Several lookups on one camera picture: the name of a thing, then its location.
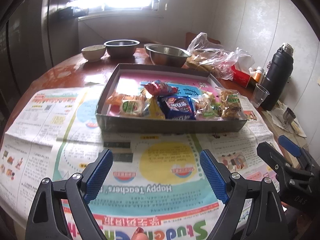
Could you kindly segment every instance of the thermos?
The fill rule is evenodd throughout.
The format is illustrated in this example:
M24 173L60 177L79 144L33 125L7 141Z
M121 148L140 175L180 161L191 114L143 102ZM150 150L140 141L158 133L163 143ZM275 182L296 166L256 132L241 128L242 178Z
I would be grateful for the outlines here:
M270 93L262 102L263 109L271 111L278 101L293 70L293 48L288 43L273 55L270 68L261 85Z

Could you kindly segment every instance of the screw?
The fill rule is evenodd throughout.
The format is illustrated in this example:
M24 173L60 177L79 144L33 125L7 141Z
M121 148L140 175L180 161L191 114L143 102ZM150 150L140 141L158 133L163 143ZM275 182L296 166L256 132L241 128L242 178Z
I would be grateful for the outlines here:
M238 174L238 173L232 173L232 175L231 175L234 179L240 179L240 174Z
M47 184L48 182L49 182L49 179L48 179L48 178L44 178L44 179L41 181L42 184Z
M75 173L75 174L72 175L73 179L79 179L80 177L81 177L80 173Z
M264 182L270 184L272 180L269 177L265 177Z

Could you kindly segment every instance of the plastic cup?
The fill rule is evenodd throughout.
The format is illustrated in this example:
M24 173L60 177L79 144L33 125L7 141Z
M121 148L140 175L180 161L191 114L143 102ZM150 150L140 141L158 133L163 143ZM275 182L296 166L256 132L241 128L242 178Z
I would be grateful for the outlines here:
M255 108L258 108L268 95L268 90L266 90L263 86L256 84L256 88L254 89L250 103Z

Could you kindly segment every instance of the open box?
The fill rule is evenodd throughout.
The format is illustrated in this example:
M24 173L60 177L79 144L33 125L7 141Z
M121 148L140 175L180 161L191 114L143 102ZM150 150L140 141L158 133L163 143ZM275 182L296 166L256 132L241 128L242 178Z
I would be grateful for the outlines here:
M197 85L204 90L209 90L222 85L211 74L189 69L175 68L158 65L119 64L113 71L108 83L100 96L97 104L96 117L100 128L107 132L134 132L134 133L220 133L238 132L247 122L245 115L243 120L172 120L149 119L143 117L125 117L112 115L111 105L105 103L112 93L125 93L123 89L132 90L131 86L140 80L154 81L160 79L164 82L179 82L182 87Z

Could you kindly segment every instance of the newspaper page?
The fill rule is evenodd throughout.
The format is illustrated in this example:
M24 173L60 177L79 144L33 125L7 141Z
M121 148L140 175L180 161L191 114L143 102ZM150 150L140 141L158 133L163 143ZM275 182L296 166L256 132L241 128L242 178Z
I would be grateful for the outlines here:
M52 145L61 125L83 90L37 92L4 135L0 151L0 196L25 220L19 221L22 225L27 221L39 183L46 177Z
M238 133L142 135L102 133L94 115L96 94L88 91L68 116L52 148L57 158L51 159L49 174L53 180L67 179L82 172L103 148L112 150L113 166L98 197L89 204L108 239L130 239L138 226L149 239L206 239L224 205L216 199L199 163L203 149L209 149L231 172L254 180L268 176L277 183L256 147L267 141L280 149L247 98L241 98L241 104L249 121ZM81 115L84 106L86 118ZM246 222L250 204L247 200L239 227ZM81 239L67 201L64 211L72 236Z

